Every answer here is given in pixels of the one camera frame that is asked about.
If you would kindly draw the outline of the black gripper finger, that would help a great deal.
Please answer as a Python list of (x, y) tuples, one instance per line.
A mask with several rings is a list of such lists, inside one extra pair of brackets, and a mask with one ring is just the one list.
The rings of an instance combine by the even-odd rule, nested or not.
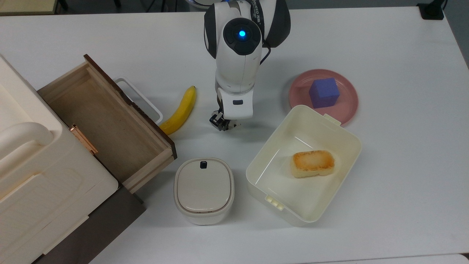
[(227, 123), (224, 119), (224, 114), (221, 111), (212, 112), (210, 123), (217, 128), (219, 131), (227, 130)]

